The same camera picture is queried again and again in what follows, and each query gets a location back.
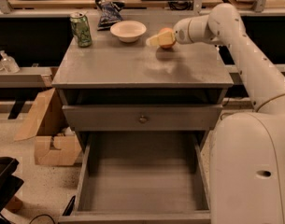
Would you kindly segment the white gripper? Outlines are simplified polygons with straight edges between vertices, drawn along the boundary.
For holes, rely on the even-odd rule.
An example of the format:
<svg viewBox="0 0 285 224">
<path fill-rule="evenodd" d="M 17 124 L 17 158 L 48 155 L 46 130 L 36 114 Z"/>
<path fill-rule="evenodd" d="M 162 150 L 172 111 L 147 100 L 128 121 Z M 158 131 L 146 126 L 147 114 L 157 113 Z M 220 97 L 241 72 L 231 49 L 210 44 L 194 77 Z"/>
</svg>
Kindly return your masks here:
<svg viewBox="0 0 285 224">
<path fill-rule="evenodd" d="M 189 19 L 180 20 L 173 27 L 175 36 L 172 32 L 159 33 L 149 37 L 146 40 L 146 44 L 148 46 L 169 46 L 172 45 L 176 40 L 180 44 L 190 44 L 191 40 L 189 38 L 189 23 Z"/>
</svg>

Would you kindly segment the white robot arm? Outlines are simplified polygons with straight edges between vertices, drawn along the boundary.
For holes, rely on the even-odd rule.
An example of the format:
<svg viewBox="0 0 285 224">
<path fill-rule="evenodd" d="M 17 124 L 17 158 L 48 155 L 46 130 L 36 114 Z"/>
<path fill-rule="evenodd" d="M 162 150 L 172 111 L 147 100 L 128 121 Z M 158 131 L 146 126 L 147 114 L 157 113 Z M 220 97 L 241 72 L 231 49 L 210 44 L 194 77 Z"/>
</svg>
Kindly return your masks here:
<svg viewBox="0 0 285 224">
<path fill-rule="evenodd" d="M 228 48 L 252 102 L 215 128 L 210 143 L 212 224 L 285 224 L 285 76 L 246 33 L 237 9 L 215 6 L 148 38 L 150 46 L 204 42 Z"/>
</svg>

